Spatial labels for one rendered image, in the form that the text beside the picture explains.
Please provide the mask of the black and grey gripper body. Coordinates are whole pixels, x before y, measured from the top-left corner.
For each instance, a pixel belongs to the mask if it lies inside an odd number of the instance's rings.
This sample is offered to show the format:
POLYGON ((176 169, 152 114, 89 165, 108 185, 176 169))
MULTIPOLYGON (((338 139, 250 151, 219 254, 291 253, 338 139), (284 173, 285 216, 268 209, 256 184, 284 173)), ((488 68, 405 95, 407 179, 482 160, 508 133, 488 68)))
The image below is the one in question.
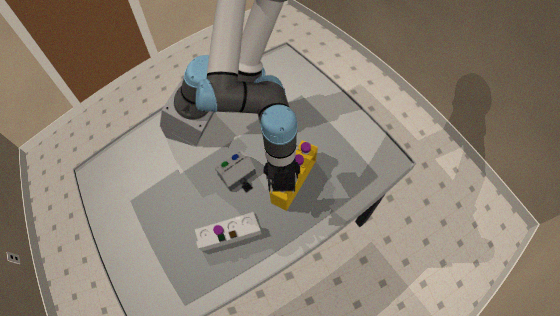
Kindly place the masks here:
POLYGON ((295 192, 295 163, 296 159, 294 159, 289 165, 278 167, 267 161, 269 192, 270 185, 272 185, 273 191, 295 192), (270 182, 270 179, 272 179, 272 182, 270 182))

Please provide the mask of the purple round cap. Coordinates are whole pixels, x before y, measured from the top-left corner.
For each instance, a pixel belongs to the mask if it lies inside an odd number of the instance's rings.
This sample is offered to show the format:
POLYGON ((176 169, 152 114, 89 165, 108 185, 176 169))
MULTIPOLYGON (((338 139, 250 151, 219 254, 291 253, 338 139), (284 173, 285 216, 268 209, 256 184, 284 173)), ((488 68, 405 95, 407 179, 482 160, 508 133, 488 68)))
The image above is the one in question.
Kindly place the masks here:
POLYGON ((301 144, 301 151, 303 153, 308 153, 311 151, 311 144, 308 142, 304 142, 301 144))
POLYGON ((302 165, 303 162, 304 162, 304 157, 303 157, 302 155, 300 155, 300 154, 297 154, 297 155, 295 156, 295 159, 296 159, 296 162, 298 162, 299 166, 302 165))
POLYGON ((220 225, 216 225, 213 228, 213 231, 216 235, 223 234, 224 230, 220 225))

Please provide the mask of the grey key housing with blue and green buttons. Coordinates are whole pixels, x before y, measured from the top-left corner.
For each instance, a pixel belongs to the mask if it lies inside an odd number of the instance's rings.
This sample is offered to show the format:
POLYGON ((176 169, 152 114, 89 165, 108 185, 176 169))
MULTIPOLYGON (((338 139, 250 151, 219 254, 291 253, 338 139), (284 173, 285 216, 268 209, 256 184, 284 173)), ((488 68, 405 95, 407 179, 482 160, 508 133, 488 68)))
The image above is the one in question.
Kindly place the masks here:
POLYGON ((241 150, 215 167, 215 170, 229 191, 240 184, 246 193, 253 188, 247 180, 256 174, 255 167, 250 157, 241 150))

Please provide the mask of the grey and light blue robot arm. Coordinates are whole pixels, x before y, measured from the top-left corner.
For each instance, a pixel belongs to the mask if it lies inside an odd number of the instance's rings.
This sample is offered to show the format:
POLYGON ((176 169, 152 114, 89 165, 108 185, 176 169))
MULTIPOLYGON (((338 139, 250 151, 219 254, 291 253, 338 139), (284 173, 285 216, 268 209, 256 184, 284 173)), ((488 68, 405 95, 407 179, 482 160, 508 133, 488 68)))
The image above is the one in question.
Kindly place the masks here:
POLYGON ((209 55, 188 64, 174 97, 177 113, 190 120, 207 111, 258 113, 266 159, 278 167, 299 149, 296 115, 261 58, 285 1, 254 0, 243 31, 246 0, 217 0, 209 55))

